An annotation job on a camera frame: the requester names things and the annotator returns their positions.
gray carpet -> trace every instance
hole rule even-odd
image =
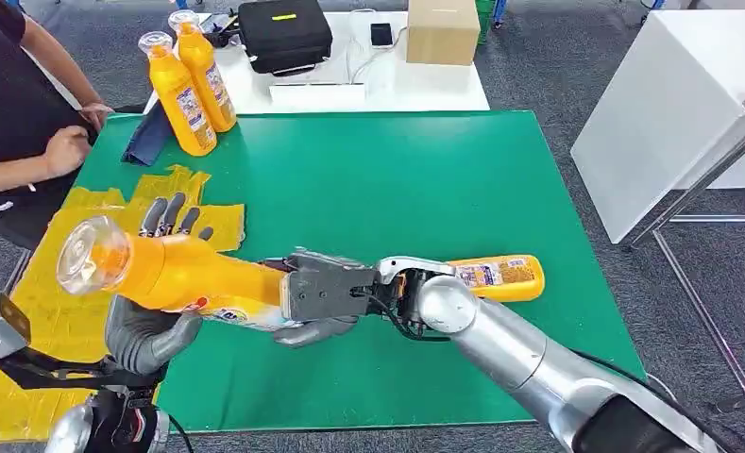
[[[235,4],[206,2],[206,10]],[[322,3],[326,10],[405,6],[394,0]],[[172,10],[167,3],[63,0],[56,7],[51,0],[25,0],[25,9],[67,46],[111,105],[143,102],[149,95],[144,55],[135,42],[146,30],[165,25]],[[738,394],[739,388],[660,249],[650,241],[634,252],[623,252],[608,242],[569,156],[643,13],[634,0],[510,0],[505,25],[489,33],[489,42],[479,48],[475,61],[492,109],[536,112],[647,370],[738,451],[745,451],[745,411],[717,415],[709,408],[721,396]],[[711,192],[697,205],[701,211],[745,212],[745,191]],[[674,225],[665,229],[665,236],[745,366],[745,226]],[[16,257],[15,247],[0,242],[0,287]],[[569,298],[577,303],[575,294]],[[194,438],[194,444],[199,452],[560,451],[536,425],[213,434]],[[0,451],[32,452],[40,447],[0,445]],[[179,438],[174,438],[170,451],[183,451]]]

table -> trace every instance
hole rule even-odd
[[[571,155],[612,243],[745,136],[745,10],[650,14]],[[709,186],[745,187],[745,156]]]
[[[259,75],[252,71],[247,55],[241,47],[216,49],[216,64],[239,115],[298,111],[489,110],[474,64],[447,66],[406,63],[407,31],[402,33],[393,51],[376,58],[358,76],[356,82],[364,83],[359,87],[365,91],[363,100],[347,100],[338,92],[332,92],[327,96],[324,92],[317,92],[309,95],[313,102],[273,103],[269,93],[269,86],[273,82],[347,84],[348,48],[351,48],[351,73],[373,55],[369,49],[369,24],[390,23],[396,39],[398,31],[405,27],[408,21],[408,13],[402,11],[326,12],[325,17],[333,33],[331,59],[304,75]],[[147,112],[157,100],[158,96],[153,92],[144,112]]]
[[[242,115],[207,157],[170,141],[150,168],[119,162],[138,122],[108,121],[77,185],[130,198],[141,174],[172,163],[207,172],[204,204],[246,203],[246,239],[234,254],[246,260],[298,245],[366,263],[532,253],[547,288],[512,304],[516,312],[644,376],[531,112]],[[158,402],[191,431],[531,419],[451,344],[411,342],[374,316],[298,350],[208,322],[172,361]]]

bottle label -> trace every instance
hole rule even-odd
[[[270,307],[261,313],[247,315],[241,309],[233,307],[223,307],[216,309],[213,313],[206,314],[206,319],[221,321],[223,323],[233,324],[235,326],[249,327],[264,332],[274,332],[284,327],[298,327],[301,323],[284,319],[280,312],[280,307]]]
[[[216,104],[221,106],[230,100],[228,90],[225,89],[225,82],[222,81],[222,76],[219,74],[216,63],[205,72],[205,78],[208,80],[208,86],[211,87],[211,92],[216,97]]]
[[[202,112],[202,107],[199,105],[199,99],[197,99],[194,89],[186,88],[178,94],[177,100],[180,110],[185,115],[186,121],[189,122],[189,127],[194,132],[197,132],[202,126],[206,125],[205,115]]]
[[[231,307],[233,303],[229,297],[216,297],[211,299],[207,296],[198,297],[197,300],[186,306],[181,311],[199,311],[205,319],[221,321],[235,326],[249,327],[264,332],[274,332],[284,327],[299,327],[302,323],[292,321],[283,317],[280,307],[268,306],[255,314],[247,314],[246,311]],[[209,305],[221,306],[217,309],[209,308]]]
[[[455,275],[464,281],[468,288],[497,286],[502,284],[499,262],[479,262],[455,268]]]
[[[511,257],[503,261],[463,264],[456,266],[455,275],[469,288],[519,283],[535,278],[528,260],[519,257]]]

yellow bottle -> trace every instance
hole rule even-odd
[[[105,290],[151,310],[196,310],[226,323],[273,331],[297,323],[280,311],[282,271],[221,255],[186,234],[122,231],[106,216],[78,225],[60,252],[57,278],[70,294]]]
[[[139,39],[149,58],[149,79],[183,151],[205,156],[216,146],[216,134],[202,109],[189,71],[172,53],[172,37],[151,31]]]
[[[457,260],[448,264],[455,266],[455,276],[478,297],[523,302],[536,299],[545,289],[542,266],[531,255]]]
[[[169,26],[178,34],[178,54],[194,79],[205,112],[217,132],[226,132],[236,124],[236,113],[225,82],[213,59],[213,46],[202,36],[199,17],[190,9],[175,11]]]

navy blue cloth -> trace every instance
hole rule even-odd
[[[122,161],[150,166],[155,163],[166,141],[174,135],[161,102],[156,102],[130,137]]]

